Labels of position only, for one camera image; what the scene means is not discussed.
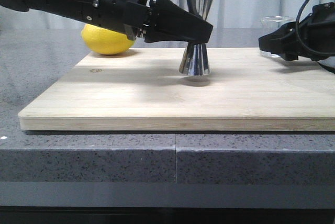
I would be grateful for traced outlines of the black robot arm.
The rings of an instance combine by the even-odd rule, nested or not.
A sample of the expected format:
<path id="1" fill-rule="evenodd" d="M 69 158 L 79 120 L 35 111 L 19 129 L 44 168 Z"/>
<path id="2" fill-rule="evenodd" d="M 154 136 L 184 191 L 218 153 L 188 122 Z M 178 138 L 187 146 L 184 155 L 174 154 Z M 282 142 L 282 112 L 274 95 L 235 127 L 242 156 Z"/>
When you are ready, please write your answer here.
<path id="1" fill-rule="evenodd" d="M 207 43 L 213 27 L 170 0 L 1 0 L 3 7 L 52 13 L 145 42 Z"/>

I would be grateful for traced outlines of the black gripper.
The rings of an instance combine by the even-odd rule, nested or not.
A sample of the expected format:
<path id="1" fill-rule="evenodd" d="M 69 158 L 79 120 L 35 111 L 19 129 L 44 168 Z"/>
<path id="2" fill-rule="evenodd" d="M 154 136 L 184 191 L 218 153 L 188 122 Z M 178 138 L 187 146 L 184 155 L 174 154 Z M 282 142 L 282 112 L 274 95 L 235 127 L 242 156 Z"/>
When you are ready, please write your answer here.
<path id="1" fill-rule="evenodd" d="M 276 31 L 258 39 L 261 51 L 279 55 L 285 61 L 298 60 L 300 45 L 295 22 L 285 23 Z M 298 25 L 304 43 L 301 55 L 314 61 L 334 56 L 334 2 L 315 5 L 312 12 Z"/>
<path id="2" fill-rule="evenodd" d="M 135 40 L 147 20 L 144 41 L 186 41 L 207 43 L 213 26 L 200 16 L 178 7 L 170 0 L 94 0 L 97 14 L 93 25 L 123 33 Z"/>

